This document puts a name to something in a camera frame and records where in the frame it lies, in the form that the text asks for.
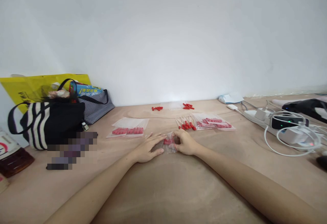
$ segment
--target hand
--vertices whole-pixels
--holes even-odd
[[[149,134],[145,141],[142,142],[140,145],[137,146],[130,154],[135,159],[136,162],[139,163],[145,163],[150,161],[155,156],[158,156],[164,152],[162,148],[155,150],[154,152],[150,152],[151,149],[160,141],[166,139],[166,135],[155,134],[152,135]]]
[[[173,132],[173,136],[177,136],[181,140],[180,145],[175,145],[176,149],[186,155],[194,155],[201,147],[184,129]]]

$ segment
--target bottle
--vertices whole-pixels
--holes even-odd
[[[9,178],[34,162],[34,158],[0,128],[0,173]]]
[[[83,126],[84,131],[89,129],[89,126],[84,122],[82,122],[82,126]]]

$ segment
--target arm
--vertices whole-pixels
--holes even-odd
[[[150,151],[159,141],[165,138],[165,135],[157,134],[152,136],[150,134],[145,142],[120,158],[74,194],[45,224],[89,224],[133,164],[148,162],[164,152],[163,149]]]
[[[273,223],[320,223],[320,214],[281,185],[239,161],[198,144],[186,131],[174,132],[177,150],[207,163],[230,186]]]

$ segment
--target forearm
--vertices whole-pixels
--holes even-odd
[[[135,162],[131,154],[120,158],[72,196],[46,224],[89,224]]]
[[[195,155],[274,223],[319,223],[310,205],[254,169],[203,146]]]

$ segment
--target navy striped bag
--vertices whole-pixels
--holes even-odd
[[[72,79],[66,79],[62,82],[58,90],[61,90],[65,83]],[[77,97],[77,91],[75,89],[75,94],[71,94]],[[106,89],[103,90],[102,93],[89,96],[81,96],[77,98],[79,103],[85,104],[84,110],[84,122],[88,125],[94,124],[100,118],[102,118],[105,114],[115,108],[114,104],[111,102],[108,91]]]

